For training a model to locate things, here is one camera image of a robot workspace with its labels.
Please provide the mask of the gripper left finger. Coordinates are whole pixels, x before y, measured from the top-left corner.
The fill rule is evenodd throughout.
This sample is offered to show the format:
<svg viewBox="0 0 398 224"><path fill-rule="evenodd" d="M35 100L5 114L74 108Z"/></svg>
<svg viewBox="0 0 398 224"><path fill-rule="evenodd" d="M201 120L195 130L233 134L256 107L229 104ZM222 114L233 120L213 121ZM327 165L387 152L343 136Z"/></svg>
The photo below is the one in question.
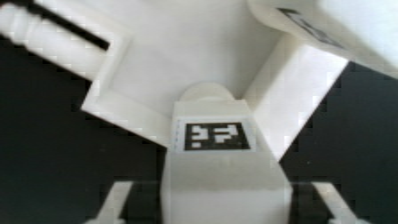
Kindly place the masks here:
<svg viewBox="0 0 398 224"><path fill-rule="evenodd" d="M117 180L82 224L158 224L158 182Z"/></svg>

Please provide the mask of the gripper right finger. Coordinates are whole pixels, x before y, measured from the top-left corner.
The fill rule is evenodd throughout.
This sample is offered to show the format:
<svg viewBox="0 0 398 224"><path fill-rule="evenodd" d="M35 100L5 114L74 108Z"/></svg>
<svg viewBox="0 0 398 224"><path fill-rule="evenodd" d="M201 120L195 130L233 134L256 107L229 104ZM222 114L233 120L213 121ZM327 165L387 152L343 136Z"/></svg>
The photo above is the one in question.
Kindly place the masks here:
<svg viewBox="0 0 398 224"><path fill-rule="evenodd" d="M357 217L330 182L295 182L291 187L291 224L371 224Z"/></svg>

